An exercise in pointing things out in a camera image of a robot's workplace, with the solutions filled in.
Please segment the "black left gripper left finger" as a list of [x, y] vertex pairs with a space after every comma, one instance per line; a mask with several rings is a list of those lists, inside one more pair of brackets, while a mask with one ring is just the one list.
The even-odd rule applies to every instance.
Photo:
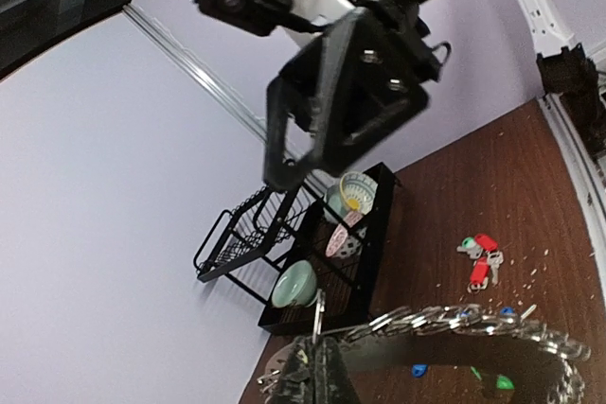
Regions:
[[270, 403], [314, 402], [314, 354], [311, 336], [296, 337], [269, 360], [269, 368], [279, 370]]

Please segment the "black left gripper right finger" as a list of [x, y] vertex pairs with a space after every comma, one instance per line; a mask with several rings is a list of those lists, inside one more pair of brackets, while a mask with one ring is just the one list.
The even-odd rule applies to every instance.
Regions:
[[338, 342], [321, 337], [315, 345], [315, 402], [360, 404]]

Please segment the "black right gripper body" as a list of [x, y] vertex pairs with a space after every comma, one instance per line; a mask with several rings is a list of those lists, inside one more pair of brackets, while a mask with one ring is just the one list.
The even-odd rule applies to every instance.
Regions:
[[[367, 19], [357, 36], [362, 50], [355, 65], [345, 132], [362, 136], [365, 154], [361, 159], [427, 108], [429, 97], [422, 85], [439, 80], [444, 63], [436, 49], [423, 41], [426, 29], [419, 19], [395, 25], [369, 8], [356, 9], [366, 9]], [[288, 104], [285, 162], [291, 164], [310, 150], [313, 135], [302, 110]]]

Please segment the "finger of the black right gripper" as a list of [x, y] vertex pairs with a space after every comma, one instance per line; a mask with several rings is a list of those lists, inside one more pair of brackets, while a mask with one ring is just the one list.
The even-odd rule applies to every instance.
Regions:
[[273, 189], [293, 189], [294, 177], [285, 162], [290, 106], [283, 78], [273, 79], [266, 90], [266, 144], [263, 179]]
[[353, 9], [311, 39], [283, 68], [283, 98], [308, 118], [312, 147], [300, 160], [283, 164], [283, 184], [297, 186], [319, 169], [331, 176], [365, 154], [362, 136], [345, 132], [354, 70], [362, 50], [357, 38], [366, 9]]

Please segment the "metal disc with key rings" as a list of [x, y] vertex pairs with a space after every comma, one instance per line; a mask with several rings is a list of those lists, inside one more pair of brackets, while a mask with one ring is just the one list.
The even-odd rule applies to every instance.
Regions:
[[[500, 315], [477, 304], [398, 307], [368, 323], [326, 331], [325, 293], [316, 296], [312, 331], [303, 336], [311, 336], [314, 347], [321, 337], [335, 339], [350, 380], [354, 373], [414, 364], [473, 366], [508, 377], [514, 403], [583, 398], [585, 384], [575, 364], [590, 358], [590, 347], [527, 312]], [[465, 310], [470, 315], [462, 316]], [[279, 373], [268, 361], [257, 379], [267, 402]]]

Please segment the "green key tag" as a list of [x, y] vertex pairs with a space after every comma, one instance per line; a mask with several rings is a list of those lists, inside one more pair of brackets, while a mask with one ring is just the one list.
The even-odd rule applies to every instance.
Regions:
[[515, 389], [513, 382], [506, 376], [494, 374], [492, 372], [483, 371], [475, 367], [471, 367], [472, 373], [483, 384], [484, 388], [513, 391]]

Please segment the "yellow flower plate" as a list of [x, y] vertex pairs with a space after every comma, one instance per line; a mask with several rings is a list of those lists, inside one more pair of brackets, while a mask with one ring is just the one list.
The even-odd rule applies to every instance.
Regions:
[[343, 205], [349, 211], [367, 215], [373, 208], [378, 183], [368, 175], [351, 171], [345, 173], [339, 182]]

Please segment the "pink patterned bowl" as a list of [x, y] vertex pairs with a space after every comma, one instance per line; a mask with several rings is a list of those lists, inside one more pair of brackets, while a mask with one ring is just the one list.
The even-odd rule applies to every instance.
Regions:
[[365, 233], [366, 228], [362, 227], [356, 231], [356, 236], [354, 236], [343, 225], [339, 225], [330, 237], [325, 251], [326, 257], [348, 259], [359, 255], [363, 249], [360, 239], [365, 238]]

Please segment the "celadon green bowl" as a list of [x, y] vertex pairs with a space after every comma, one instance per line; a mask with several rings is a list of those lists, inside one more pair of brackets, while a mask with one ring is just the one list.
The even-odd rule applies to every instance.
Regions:
[[308, 307], [317, 296], [317, 276], [308, 260], [292, 264], [277, 280], [271, 295], [275, 308]]

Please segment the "red key tag bunch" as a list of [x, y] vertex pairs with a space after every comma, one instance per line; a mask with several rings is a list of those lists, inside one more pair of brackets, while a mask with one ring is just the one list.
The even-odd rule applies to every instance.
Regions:
[[472, 262], [468, 293], [475, 294], [489, 285], [496, 287], [499, 284], [499, 270], [504, 262], [504, 255], [493, 237], [483, 233], [465, 237], [456, 251]]

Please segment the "right aluminium frame post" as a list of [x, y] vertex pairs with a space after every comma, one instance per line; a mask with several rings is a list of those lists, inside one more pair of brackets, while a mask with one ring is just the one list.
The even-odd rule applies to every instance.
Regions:
[[186, 49], [159, 21], [132, 4], [123, 8], [124, 15], [165, 56], [197, 85], [202, 87], [232, 118], [237, 120], [261, 143], [266, 139], [266, 122], [244, 102], [241, 94], [213, 72], [192, 51]]

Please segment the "aluminium front rail base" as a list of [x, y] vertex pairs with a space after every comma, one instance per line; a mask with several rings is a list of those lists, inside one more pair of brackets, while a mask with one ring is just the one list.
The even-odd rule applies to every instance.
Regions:
[[556, 95], [539, 98], [539, 106], [560, 148], [561, 156], [579, 200], [605, 292], [605, 188], [596, 165], [586, 151], [572, 120]]

